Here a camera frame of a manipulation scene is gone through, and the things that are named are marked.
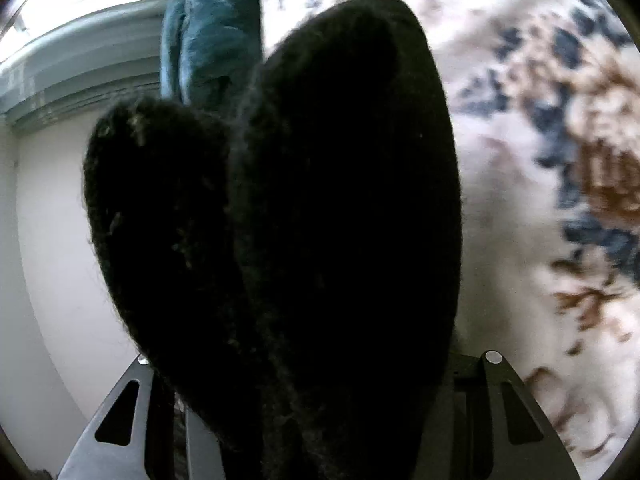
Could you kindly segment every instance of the patterned fabric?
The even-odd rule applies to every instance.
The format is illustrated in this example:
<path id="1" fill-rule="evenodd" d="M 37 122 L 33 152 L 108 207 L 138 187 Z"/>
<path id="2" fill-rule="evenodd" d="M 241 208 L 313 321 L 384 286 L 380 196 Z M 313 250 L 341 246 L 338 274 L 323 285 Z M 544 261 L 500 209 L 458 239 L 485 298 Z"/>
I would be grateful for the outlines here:
<path id="1" fill-rule="evenodd" d="M 339 1 L 262 0 L 267 51 Z M 638 421 L 640 54 L 606 0 L 405 1 L 456 135 L 462 351 L 505 354 L 595 480 Z"/>

